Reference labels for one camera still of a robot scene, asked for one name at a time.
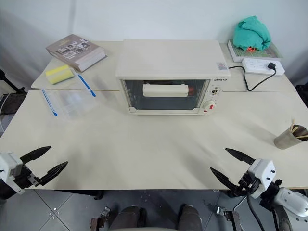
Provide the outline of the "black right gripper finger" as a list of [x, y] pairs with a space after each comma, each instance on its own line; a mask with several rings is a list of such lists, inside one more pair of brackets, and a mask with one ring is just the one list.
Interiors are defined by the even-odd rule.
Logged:
[[225, 150], [239, 161], [244, 161], [249, 165], [252, 165], [255, 162], [254, 158], [244, 154], [243, 152], [231, 148], [225, 148]]
[[226, 177], [221, 172], [219, 172], [218, 170], [216, 170], [212, 167], [210, 167], [210, 170], [215, 175], [215, 177], [219, 180], [219, 182], [221, 182], [224, 186], [226, 186], [230, 190], [230, 194], [232, 196], [236, 196], [235, 193], [236, 193], [236, 190], [237, 190], [237, 186], [235, 184], [233, 184], [232, 182], [230, 182], [229, 178]]

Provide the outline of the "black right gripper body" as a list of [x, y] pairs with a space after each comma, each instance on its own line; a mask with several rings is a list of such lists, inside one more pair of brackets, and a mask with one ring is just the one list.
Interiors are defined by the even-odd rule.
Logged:
[[259, 179], [249, 172], [245, 172], [238, 183], [239, 186], [232, 193], [234, 196], [246, 196], [248, 193], [253, 194], [259, 187]]

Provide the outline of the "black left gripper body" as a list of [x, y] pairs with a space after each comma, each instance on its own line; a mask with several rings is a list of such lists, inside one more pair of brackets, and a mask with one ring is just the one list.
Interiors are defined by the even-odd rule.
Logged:
[[30, 186], [38, 186], [39, 180], [32, 171], [26, 166], [23, 165], [20, 174], [15, 177], [14, 182], [21, 188], [29, 188]]

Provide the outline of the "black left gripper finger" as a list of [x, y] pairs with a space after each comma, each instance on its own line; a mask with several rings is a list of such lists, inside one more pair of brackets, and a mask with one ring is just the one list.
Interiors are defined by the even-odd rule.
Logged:
[[51, 180], [53, 180], [55, 177], [57, 177], [67, 166], [68, 161], [65, 161], [61, 164], [58, 164], [57, 166], [50, 169], [45, 176], [39, 179], [39, 185], [46, 185]]
[[20, 159], [23, 163], [28, 163], [32, 160], [36, 160], [39, 157], [43, 156], [50, 148], [51, 148], [51, 146], [45, 146], [45, 147], [35, 149], [35, 150], [21, 156]]

